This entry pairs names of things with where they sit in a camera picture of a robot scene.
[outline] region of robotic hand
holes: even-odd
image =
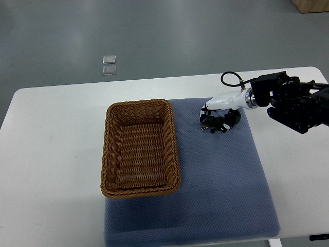
[[[236,75],[239,84],[225,83],[223,77],[226,74]],[[290,77],[286,72],[262,75],[245,82],[237,73],[225,72],[221,82],[227,86],[241,86],[241,92],[224,93],[207,101],[200,110],[202,129],[210,127],[207,124],[213,110],[230,109],[228,114],[217,121],[217,125],[218,122],[221,125],[217,130],[225,132],[239,122],[241,116],[237,113],[238,108],[267,107],[270,103],[273,107],[267,109],[268,115],[299,133],[304,134],[320,124],[329,126],[329,84],[315,81],[301,83],[299,77]],[[251,88],[246,89],[246,83],[250,83]]]

